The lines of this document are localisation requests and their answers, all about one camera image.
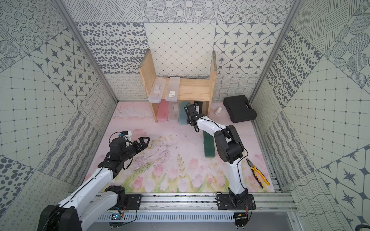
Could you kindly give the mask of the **teal pencil case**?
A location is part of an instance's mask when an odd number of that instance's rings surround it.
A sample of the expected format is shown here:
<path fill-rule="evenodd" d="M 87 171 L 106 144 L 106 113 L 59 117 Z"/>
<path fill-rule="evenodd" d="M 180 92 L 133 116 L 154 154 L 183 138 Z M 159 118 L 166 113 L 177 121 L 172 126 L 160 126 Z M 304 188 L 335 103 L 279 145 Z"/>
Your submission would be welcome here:
<path fill-rule="evenodd" d="M 187 112 L 185 107 L 189 104 L 189 101 L 181 101 L 179 106 L 179 124 L 187 125 Z"/>

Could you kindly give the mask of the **clear labelled pencil case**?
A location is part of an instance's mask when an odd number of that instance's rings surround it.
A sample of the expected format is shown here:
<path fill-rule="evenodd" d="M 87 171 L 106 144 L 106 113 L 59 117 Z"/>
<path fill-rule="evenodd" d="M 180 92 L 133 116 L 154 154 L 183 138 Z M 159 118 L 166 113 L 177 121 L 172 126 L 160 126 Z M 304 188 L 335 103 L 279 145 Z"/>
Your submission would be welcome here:
<path fill-rule="evenodd" d="M 180 77 L 170 77 L 168 88 L 167 88 L 167 93 L 165 97 L 165 100 L 167 102 L 177 102 L 180 81 L 181 81 Z"/>

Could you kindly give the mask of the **dark green pencil case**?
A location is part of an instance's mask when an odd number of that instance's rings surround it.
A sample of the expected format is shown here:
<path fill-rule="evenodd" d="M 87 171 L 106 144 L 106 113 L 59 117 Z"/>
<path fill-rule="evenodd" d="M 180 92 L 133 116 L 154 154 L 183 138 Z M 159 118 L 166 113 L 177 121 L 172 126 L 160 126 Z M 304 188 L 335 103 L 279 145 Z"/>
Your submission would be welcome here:
<path fill-rule="evenodd" d="M 204 156 L 206 158 L 215 157 L 214 138 L 207 132 L 203 132 Z"/>

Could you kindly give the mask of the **clear rounded pencil case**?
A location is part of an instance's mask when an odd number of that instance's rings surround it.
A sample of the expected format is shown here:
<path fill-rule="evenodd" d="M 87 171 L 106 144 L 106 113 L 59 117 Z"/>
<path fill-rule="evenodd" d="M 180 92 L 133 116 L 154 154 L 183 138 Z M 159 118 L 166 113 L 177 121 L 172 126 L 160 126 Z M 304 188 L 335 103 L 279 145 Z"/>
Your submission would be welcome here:
<path fill-rule="evenodd" d="M 164 78 L 156 78 L 148 97 L 150 103 L 158 104 L 161 102 L 165 85 L 166 80 Z"/>

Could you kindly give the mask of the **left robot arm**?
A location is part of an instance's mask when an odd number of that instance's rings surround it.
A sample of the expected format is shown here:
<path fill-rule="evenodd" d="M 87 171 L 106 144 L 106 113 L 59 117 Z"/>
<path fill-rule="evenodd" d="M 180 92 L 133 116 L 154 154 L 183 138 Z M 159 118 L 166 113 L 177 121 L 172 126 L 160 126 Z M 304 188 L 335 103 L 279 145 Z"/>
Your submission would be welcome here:
<path fill-rule="evenodd" d="M 85 231 L 110 209 L 117 210 L 115 219 L 124 218 L 124 212 L 137 212 L 142 195 L 127 195 L 124 187 L 108 185 L 122 170 L 125 162 L 145 150 L 149 137 L 131 141 L 121 135 L 109 143 L 109 152 L 92 176 L 75 192 L 59 202 L 48 205 L 40 215 L 39 231 Z"/>

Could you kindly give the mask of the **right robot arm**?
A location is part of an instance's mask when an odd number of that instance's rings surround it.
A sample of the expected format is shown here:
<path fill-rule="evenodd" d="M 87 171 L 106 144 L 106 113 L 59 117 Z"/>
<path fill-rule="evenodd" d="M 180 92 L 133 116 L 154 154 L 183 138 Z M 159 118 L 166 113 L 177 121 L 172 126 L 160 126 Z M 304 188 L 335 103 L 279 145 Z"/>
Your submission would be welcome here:
<path fill-rule="evenodd" d="M 184 110 L 187 115 L 187 124 L 190 124 L 196 132 L 202 130 L 213 136 L 217 153 L 228 169 L 230 193 L 233 195 L 245 193 L 246 186 L 240 167 L 245 148 L 236 128 L 233 125 L 221 125 L 204 114 L 198 113 L 194 104 L 185 106 Z"/>

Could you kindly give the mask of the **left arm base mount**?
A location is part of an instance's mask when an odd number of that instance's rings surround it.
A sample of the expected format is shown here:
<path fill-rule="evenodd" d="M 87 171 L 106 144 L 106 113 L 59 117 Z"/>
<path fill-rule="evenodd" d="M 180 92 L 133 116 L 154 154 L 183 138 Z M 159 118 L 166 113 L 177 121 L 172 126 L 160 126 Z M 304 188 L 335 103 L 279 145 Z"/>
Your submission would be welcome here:
<path fill-rule="evenodd" d="M 142 201 L 142 194 L 127 194 L 125 201 L 119 210 L 139 210 Z"/>

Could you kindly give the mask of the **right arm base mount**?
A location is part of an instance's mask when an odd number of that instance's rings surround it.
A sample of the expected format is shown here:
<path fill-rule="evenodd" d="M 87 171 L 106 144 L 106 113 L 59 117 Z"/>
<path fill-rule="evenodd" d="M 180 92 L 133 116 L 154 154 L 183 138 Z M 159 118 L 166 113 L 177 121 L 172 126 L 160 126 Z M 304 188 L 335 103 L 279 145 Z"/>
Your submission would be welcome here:
<path fill-rule="evenodd" d="M 252 194 L 230 195 L 217 193 L 215 195 L 218 210 L 255 210 L 256 204 Z"/>

